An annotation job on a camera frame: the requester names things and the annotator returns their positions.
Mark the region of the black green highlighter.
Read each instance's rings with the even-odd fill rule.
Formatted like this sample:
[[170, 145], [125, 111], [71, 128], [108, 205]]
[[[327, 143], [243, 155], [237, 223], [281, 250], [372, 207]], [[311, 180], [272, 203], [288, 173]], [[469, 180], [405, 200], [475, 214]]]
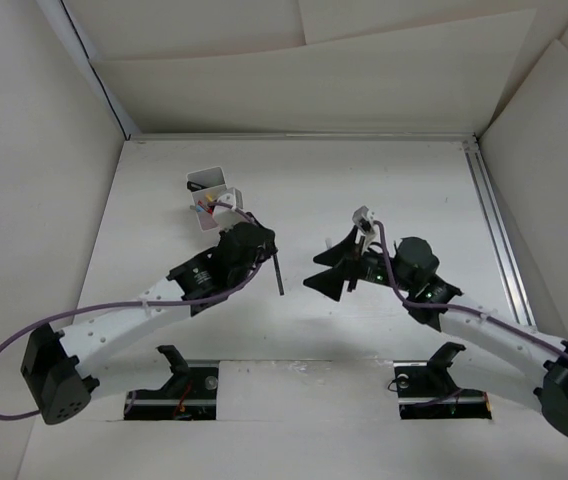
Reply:
[[187, 186], [187, 189], [191, 192], [196, 192], [196, 191], [201, 191], [201, 190], [207, 189], [207, 186], [204, 186], [200, 183], [193, 182], [193, 181], [188, 181], [186, 186]]

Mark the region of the black blue pen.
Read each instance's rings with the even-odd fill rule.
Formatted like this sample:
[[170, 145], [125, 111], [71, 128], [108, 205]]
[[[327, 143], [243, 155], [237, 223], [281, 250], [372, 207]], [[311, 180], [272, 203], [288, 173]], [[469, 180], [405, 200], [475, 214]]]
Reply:
[[281, 267], [280, 267], [280, 262], [279, 262], [279, 258], [278, 258], [278, 254], [275, 253], [273, 255], [273, 265], [274, 265], [274, 271], [275, 271], [275, 276], [276, 276], [276, 282], [277, 282], [277, 287], [278, 287], [278, 292], [280, 296], [284, 296], [285, 295], [285, 289], [284, 289], [284, 283], [283, 283], [283, 278], [282, 278], [282, 273], [281, 273]]

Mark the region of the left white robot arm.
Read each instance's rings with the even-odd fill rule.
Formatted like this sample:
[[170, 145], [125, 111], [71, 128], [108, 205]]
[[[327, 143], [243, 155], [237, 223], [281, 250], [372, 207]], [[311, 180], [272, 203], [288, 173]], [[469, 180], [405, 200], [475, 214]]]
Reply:
[[54, 330], [40, 322], [28, 337], [21, 374], [47, 425], [76, 416], [93, 400], [124, 391], [181, 396], [191, 369], [178, 349], [157, 346], [167, 361], [153, 374], [113, 358], [133, 343], [177, 321], [226, 301], [246, 286], [277, 252], [275, 233], [240, 222], [221, 232], [219, 242], [171, 269], [137, 299], [93, 305], [88, 321]]

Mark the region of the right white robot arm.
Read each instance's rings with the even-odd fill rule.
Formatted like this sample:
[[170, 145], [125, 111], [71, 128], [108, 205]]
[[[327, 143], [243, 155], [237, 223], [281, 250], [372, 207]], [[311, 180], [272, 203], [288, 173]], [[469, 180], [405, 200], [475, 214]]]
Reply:
[[439, 260], [419, 237], [368, 251], [351, 229], [313, 261], [325, 271], [305, 287], [338, 301], [361, 281], [390, 288], [409, 316], [451, 336], [428, 360], [426, 381], [437, 393], [483, 390], [540, 413], [568, 438], [568, 339], [503, 320], [437, 273]]

